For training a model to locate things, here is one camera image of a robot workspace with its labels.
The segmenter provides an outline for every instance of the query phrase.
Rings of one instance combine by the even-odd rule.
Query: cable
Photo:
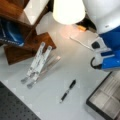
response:
[[[80,43],[80,44],[81,44],[82,46],[84,46],[85,48],[87,48],[87,49],[89,49],[89,50],[91,50],[91,51],[94,51],[92,48],[90,48],[89,46],[83,44],[83,43],[80,42],[79,40],[73,39],[72,37],[70,37],[70,39],[71,39],[71,40],[74,40],[74,41],[76,41],[76,42],[78,42],[78,43]]]
[[[93,61],[94,61],[94,60],[95,60],[95,57],[93,57],[93,58],[91,59],[91,61],[90,61],[91,67],[94,68],[94,69],[99,69],[99,70],[100,70],[100,69],[102,68],[102,64],[93,66]]]

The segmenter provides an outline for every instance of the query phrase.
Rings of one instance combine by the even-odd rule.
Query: box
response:
[[[86,104],[106,120],[120,120],[120,71],[110,73]]]

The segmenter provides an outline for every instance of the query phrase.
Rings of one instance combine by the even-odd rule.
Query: black pen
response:
[[[66,98],[66,96],[68,95],[69,91],[74,87],[74,85],[76,84],[76,80],[73,80],[73,82],[70,84],[68,90],[64,93],[64,95],[61,98],[60,103],[62,103],[64,101],[64,99]]]

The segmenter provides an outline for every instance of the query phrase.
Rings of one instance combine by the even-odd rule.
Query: wooden stand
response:
[[[5,46],[4,50],[8,64],[12,65],[14,63],[35,56],[41,42],[46,43],[46,46],[43,51],[45,51],[49,45],[51,45],[53,49],[56,48],[55,44],[53,43],[48,33],[43,33],[38,36],[33,35],[31,39],[26,41],[23,47]]]
[[[35,31],[36,25],[43,15],[47,13],[47,7],[44,8],[34,25],[30,25],[29,22],[26,24],[28,19],[23,9],[28,2],[29,0],[0,0],[0,16],[17,22],[25,40],[25,45],[23,47],[12,45],[4,47],[9,65],[33,57],[43,41],[47,46],[51,45],[53,48],[56,48],[48,33],[37,35]]]

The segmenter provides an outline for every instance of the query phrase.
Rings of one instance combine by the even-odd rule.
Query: white device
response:
[[[120,0],[83,0],[83,2],[98,34],[120,25]]]

